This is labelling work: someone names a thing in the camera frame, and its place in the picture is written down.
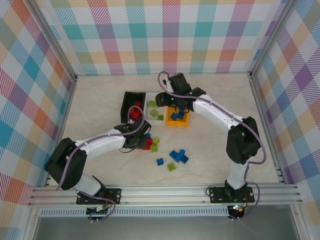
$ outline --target black mounting bracket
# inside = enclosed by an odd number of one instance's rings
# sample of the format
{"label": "black mounting bracket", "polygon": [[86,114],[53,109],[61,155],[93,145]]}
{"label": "black mounting bracket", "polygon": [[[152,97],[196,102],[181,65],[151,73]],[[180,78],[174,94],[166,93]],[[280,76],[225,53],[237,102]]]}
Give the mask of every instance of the black mounting bracket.
{"label": "black mounting bracket", "polygon": [[233,197],[230,199],[230,197],[226,194],[226,189],[224,186],[222,187],[209,187],[207,194],[210,197],[210,203],[212,204],[236,204],[236,203],[254,203],[255,202],[255,196],[254,192],[252,190],[252,187],[247,186],[244,188],[241,194],[238,196]]}
{"label": "black mounting bracket", "polygon": [[[94,196],[99,198],[111,199],[112,201],[115,202],[116,205],[120,204],[120,199],[121,199],[120,188],[104,188],[99,190],[97,194]],[[75,203],[77,205],[104,205],[106,204],[106,201],[97,200],[97,199],[88,197],[81,192],[78,192]]]}

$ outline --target red block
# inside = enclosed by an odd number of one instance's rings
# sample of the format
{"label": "red block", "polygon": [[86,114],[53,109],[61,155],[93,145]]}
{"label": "red block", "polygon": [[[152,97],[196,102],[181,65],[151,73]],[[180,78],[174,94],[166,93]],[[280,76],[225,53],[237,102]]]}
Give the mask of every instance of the red block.
{"label": "red block", "polygon": [[134,105],[135,105],[135,106],[138,106],[139,108],[141,108],[142,103],[141,103],[141,102],[139,102],[139,101],[136,101]]}
{"label": "red block", "polygon": [[139,118],[139,113],[134,112],[134,113],[132,114],[132,118],[133,118],[133,119],[138,119],[138,118]]}

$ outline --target cable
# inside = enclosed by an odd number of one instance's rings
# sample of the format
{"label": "cable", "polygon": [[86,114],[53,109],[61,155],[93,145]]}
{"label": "cable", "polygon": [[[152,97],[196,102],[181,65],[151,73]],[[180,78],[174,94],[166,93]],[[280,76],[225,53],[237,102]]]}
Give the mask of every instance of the cable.
{"label": "cable", "polygon": [[109,138],[110,138],[110,137],[120,137],[120,136],[131,135],[131,134],[134,134],[134,133],[138,132],[138,131],[142,128],[142,126],[144,125],[144,122],[145,122],[144,111],[143,111],[140,107],[138,107],[138,106],[135,106],[135,105],[131,106],[131,107],[129,108],[129,110],[128,110],[128,120],[130,119],[130,110],[131,110],[132,108],[137,108],[137,109],[139,109],[139,111],[142,113],[142,121],[141,121],[140,126],[139,126],[137,129],[135,129],[135,130],[133,130],[133,131],[131,131],[131,132],[104,134],[104,135],[101,135],[101,136],[96,136],[96,137],[91,138],[90,140],[88,140],[88,141],[86,141],[86,142],[81,143],[79,146],[77,146],[77,147],[72,151],[72,153],[69,155],[68,160],[66,161],[66,164],[65,164],[65,167],[64,167],[62,176],[61,176],[61,180],[60,180],[58,186],[57,186],[56,189],[55,189],[56,191],[58,191],[58,190],[61,188],[62,184],[63,184],[64,181],[65,181],[66,174],[67,174],[68,167],[69,167],[69,164],[70,164],[70,162],[71,162],[71,159],[73,158],[73,156],[75,155],[75,153],[76,153],[80,148],[82,148],[85,144],[92,143],[92,142],[95,141],[95,140],[102,139],[102,138],[105,138],[105,137],[109,137]]}
{"label": "cable", "polygon": [[245,207],[247,208],[248,207],[248,197],[246,194],[243,194],[244,197],[245,197]]}
{"label": "cable", "polygon": [[[179,114],[179,112],[177,112],[177,106],[174,108],[174,111],[176,114]],[[183,111],[185,114],[188,114],[190,112],[190,109],[187,108],[187,111]]]}
{"label": "cable", "polygon": [[246,183],[248,184],[254,184],[258,190],[258,197],[255,201],[255,205],[253,206],[252,210],[249,212],[249,214],[251,214],[254,209],[257,207],[259,201],[260,201],[260,188],[258,186],[257,183],[255,182],[248,182],[247,181],[247,174],[248,174],[248,171],[249,171],[249,167],[250,167],[250,164],[254,164],[254,165],[261,165],[261,164],[264,164],[267,160],[267,151],[266,151],[266,148],[265,148],[265,145],[263,144],[263,142],[261,141],[260,137],[258,136],[258,134],[251,128],[249,127],[247,124],[245,124],[244,122],[240,121],[239,119],[235,118],[233,115],[231,115],[230,113],[228,113],[227,111],[225,111],[222,107],[218,106],[217,104],[207,100],[207,99],[204,99],[202,97],[198,97],[198,96],[182,96],[182,95],[177,95],[177,94],[174,94],[172,92],[169,92],[162,84],[161,84],[161,80],[160,80],[160,76],[161,74],[166,74],[166,76],[169,78],[169,73],[167,73],[166,71],[161,71],[159,72],[158,74],[158,84],[159,86],[161,87],[161,89],[166,92],[167,94],[173,96],[173,97],[176,97],[176,98],[181,98],[181,99],[196,99],[196,100],[200,100],[200,101],[203,101],[209,105],[212,105],[213,107],[215,107],[216,109],[220,110],[222,113],[224,113],[225,115],[227,115],[229,118],[231,118],[232,120],[235,120],[237,123],[241,124],[242,126],[244,126],[246,129],[248,129],[253,135],[254,137],[256,138],[256,140],[259,142],[260,146],[261,146],[261,149],[262,149],[262,152],[263,152],[263,159],[262,161],[249,161],[248,162],[248,165],[245,169],[245,172],[244,172],[244,180],[246,181]]}
{"label": "cable", "polygon": [[149,133],[150,133],[150,131],[151,131],[151,125],[150,125],[150,127],[149,127],[149,130],[148,130],[148,132],[147,132],[147,133],[145,133],[144,135],[147,135],[147,134],[149,134]]}
{"label": "cable", "polygon": [[214,188],[216,188],[216,186],[214,186],[214,185],[210,185],[210,186],[208,186],[208,187],[206,188],[206,190],[205,190],[205,194],[207,194],[209,197],[210,197],[210,194],[208,194],[208,189],[209,189],[210,187],[214,187]]}
{"label": "cable", "polygon": [[119,150],[120,153],[128,154],[128,153],[131,153],[135,149],[131,149],[130,151],[121,151],[120,149],[118,149],[118,150]]}

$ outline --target plaid wallpaper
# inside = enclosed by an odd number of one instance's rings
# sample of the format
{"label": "plaid wallpaper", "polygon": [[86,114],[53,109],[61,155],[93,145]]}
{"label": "plaid wallpaper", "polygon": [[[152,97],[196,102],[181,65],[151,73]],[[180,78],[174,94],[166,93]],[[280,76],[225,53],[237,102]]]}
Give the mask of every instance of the plaid wallpaper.
{"label": "plaid wallpaper", "polygon": [[0,1],[0,239],[18,239],[72,82],[23,0]]}
{"label": "plaid wallpaper", "polygon": [[260,56],[260,53],[261,53],[262,49],[266,45],[266,42],[268,41],[269,36],[270,36],[272,30],[274,29],[274,26],[276,25],[276,22],[277,22],[278,18],[280,17],[280,15],[281,15],[281,13],[282,13],[287,1],[288,0],[281,0],[281,3],[280,3],[278,9],[276,10],[276,12],[274,14],[274,16],[272,18],[272,21],[270,22],[270,25],[269,25],[267,31],[265,32],[265,34],[264,34],[264,36],[262,38],[262,41],[261,41],[261,43],[259,45],[259,48],[257,49],[257,51],[256,51],[256,53],[254,55],[253,61],[251,62],[250,67],[248,69],[249,72],[251,72],[253,70],[253,68],[254,68],[254,66],[255,66],[255,64],[257,62],[257,59]]}
{"label": "plaid wallpaper", "polygon": [[320,0],[300,0],[256,83],[285,173],[320,236]]}
{"label": "plaid wallpaper", "polygon": [[86,75],[246,72],[278,17],[270,17],[272,6],[284,2],[38,0],[74,69]]}

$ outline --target white robotic arm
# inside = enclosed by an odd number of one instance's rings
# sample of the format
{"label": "white robotic arm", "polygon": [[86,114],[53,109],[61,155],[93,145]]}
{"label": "white robotic arm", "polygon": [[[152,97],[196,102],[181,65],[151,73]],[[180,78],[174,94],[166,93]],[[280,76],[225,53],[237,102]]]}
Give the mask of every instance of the white robotic arm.
{"label": "white robotic arm", "polygon": [[147,146],[145,133],[149,128],[151,128],[151,125],[147,121],[142,124],[142,118],[139,118],[132,124],[115,126],[109,132],[90,139],[72,141],[70,138],[65,138],[55,148],[44,168],[59,183],[69,155],[80,147],[70,161],[61,188],[63,190],[73,188],[91,196],[99,194],[103,197],[103,193],[99,193],[103,191],[103,184],[94,176],[83,173],[85,163],[111,150],[145,148]]}
{"label": "white robotic arm", "polygon": [[194,96],[198,97],[198,99],[172,97],[166,92],[163,92],[158,94],[156,98],[158,106],[184,106],[206,117],[219,126],[226,134],[226,152],[231,158],[232,163],[229,176],[225,181],[225,188],[230,198],[236,197],[238,192],[241,192],[241,189],[247,186],[245,180],[246,169],[248,163],[251,162],[257,154],[260,145],[257,139],[247,131],[247,129],[235,121],[235,119],[246,123],[259,135],[256,121],[252,117],[245,119],[242,116],[228,111],[216,103],[200,88],[191,89],[182,73],[177,73],[169,78],[167,77],[163,82],[167,90],[171,93],[179,96]]}
{"label": "white robotic arm", "polygon": [[[227,135],[226,152],[232,160],[231,169],[227,180],[225,181],[225,193],[230,200],[236,199],[243,193],[247,187],[245,172],[248,162],[257,154],[260,145],[257,139],[247,131],[237,121],[241,121],[250,126],[257,134],[258,129],[256,121],[252,117],[243,118],[226,110],[209,97],[205,91],[200,88],[191,89],[184,75],[178,73],[164,80],[167,89],[179,96],[195,96],[194,98],[172,97],[166,92],[159,93],[156,96],[156,104],[163,106],[184,106],[188,110],[205,116],[207,119],[219,126]],[[67,190],[74,188],[91,196],[104,197],[104,186],[95,177],[83,173],[86,161],[102,155],[108,151],[127,148],[143,149],[147,146],[146,131],[151,127],[146,121],[143,127],[132,135],[110,136],[114,134],[131,133],[142,123],[139,118],[133,124],[124,124],[114,127],[105,137],[94,137],[95,140],[84,139],[72,141],[70,138],[63,139],[45,165],[45,170],[52,176],[56,182],[60,182],[65,169],[66,160],[73,150],[80,147],[72,157],[70,165],[66,172],[61,188]]]}
{"label": "white robotic arm", "polygon": [[[225,111],[229,112],[234,118],[237,118],[238,120],[242,121],[243,117],[235,115],[234,113],[226,110],[224,107],[220,106],[218,103],[213,101],[207,94],[203,94],[200,96],[202,99],[209,100],[211,103],[215,103]],[[227,116],[225,113],[220,111],[217,108],[212,107],[209,103],[202,101],[202,100],[196,100],[193,102],[193,110],[204,117],[206,117],[211,122],[215,123],[219,128],[227,135],[229,130],[232,126],[236,124],[235,120]],[[229,176],[227,178],[227,182],[229,185],[234,189],[240,189],[243,185],[246,184],[246,181],[244,179],[245,171],[247,168],[248,162],[245,164],[240,163],[231,163],[231,169]]]}

